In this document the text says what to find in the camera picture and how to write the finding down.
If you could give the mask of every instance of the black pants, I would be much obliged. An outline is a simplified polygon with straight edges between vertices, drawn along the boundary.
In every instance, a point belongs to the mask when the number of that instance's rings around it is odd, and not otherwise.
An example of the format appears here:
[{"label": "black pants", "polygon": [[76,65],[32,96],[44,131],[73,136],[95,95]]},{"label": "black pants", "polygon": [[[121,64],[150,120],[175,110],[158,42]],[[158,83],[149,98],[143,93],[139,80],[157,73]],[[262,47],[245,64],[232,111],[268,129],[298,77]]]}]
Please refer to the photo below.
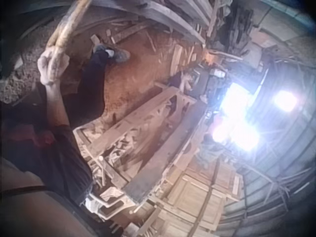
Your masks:
[{"label": "black pants", "polygon": [[[109,55],[103,50],[96,51],[83,70],[77,94],[63,96],[65,109],[69,118],[70,127],[75,129],[100,117],[104,111],[104,72]],[[43,95],[43,106],[34,106],[20,103],[10,107],[1,103],[1,118],[14,120],[19,123],[34,124],[38,127],[47,127],[46,93],[45,88],[39,85]]]}]

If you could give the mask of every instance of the leg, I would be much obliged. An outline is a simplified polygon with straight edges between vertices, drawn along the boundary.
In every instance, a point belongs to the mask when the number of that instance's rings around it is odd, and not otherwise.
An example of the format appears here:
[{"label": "leg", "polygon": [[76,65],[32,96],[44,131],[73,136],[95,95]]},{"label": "leg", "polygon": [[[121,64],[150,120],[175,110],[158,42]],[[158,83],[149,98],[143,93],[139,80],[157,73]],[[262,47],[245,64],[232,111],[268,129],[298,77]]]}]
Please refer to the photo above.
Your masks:
[{"label": "leg", "polygon": [[64,97],[72,129],[93,121],[104,111],[104,72],[109,55],[97,50],[83,70],[77,94]]}]

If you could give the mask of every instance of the pile of wood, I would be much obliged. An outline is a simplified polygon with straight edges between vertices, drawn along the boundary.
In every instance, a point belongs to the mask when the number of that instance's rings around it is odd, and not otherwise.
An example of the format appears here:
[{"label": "pile of wood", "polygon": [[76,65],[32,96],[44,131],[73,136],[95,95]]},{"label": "pile of wood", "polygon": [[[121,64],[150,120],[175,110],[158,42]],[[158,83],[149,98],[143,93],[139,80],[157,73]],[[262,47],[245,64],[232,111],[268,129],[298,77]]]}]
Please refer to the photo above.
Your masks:
[{"label": "pile of wood", "polygon": [[232,55],[242,56],[247,52],[244,50],[251,41],[253,10],[237,7],[235,17],[229,31],[229,40],[226,45],[227,52]]}]

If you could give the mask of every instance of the ground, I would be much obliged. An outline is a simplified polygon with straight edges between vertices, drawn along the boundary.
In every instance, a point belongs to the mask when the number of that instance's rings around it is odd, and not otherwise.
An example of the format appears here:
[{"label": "ground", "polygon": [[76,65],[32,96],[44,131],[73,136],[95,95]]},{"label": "ground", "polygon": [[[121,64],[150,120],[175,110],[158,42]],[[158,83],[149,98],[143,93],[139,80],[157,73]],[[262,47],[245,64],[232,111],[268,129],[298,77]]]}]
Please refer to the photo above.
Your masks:
[{"label": "ground", "polygon": [[[1,101],[17,103],[34,88],[35,82],[40,79],[37,59],[44,51],[45,45],[59,21],[60,17],[55,18],[54,21],[30,33],[19,43],[17,55],[22,56],[23,66],[1,83]],[[76,92],[81,71],[91,56],[93,45],[90,37],[96,34],[104,43],[110,43],[110,38],[106,33],[108,29],[114,35],[130,25],[131,22],[102,24],[72,38],[66,51],[71,60],[62,78],[63,94]],[[118,44],[119,47],[130,51],[131,58],[126,63],[107,66],[104,87],[105,111],[99,119],[84,126],[86,128],[84,132],[90,139],[98,137],[126,114],[157,94],[158,90],[155,90],[154,82],[167,82],[174,46],[177,43],[184,46],[180,63],[181,65],[186,64],[186,58],[193,44],[182,40],[176,32],[170,34],[166,29],[168,30],[168,28],[156,24]],[[154,52],[146,32],[152,38],[157,49],[156,52]]]}]

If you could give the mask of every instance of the shoe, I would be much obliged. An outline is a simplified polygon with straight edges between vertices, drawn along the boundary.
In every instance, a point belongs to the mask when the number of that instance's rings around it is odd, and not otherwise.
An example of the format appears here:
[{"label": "shoe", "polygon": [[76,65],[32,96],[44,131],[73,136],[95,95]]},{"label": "shoe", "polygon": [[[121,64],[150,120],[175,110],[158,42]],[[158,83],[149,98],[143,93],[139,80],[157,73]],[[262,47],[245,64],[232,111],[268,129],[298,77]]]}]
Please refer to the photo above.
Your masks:
[{"label": "shoe", "polygon": [[130,53],[127,50],[113,47],[112,45],[109,46],[101,43],[94,46],[93,53],[97,50],[106,51],[109,54],[109,57],[113,58],[117,63],[126,62],[130,58]]}]

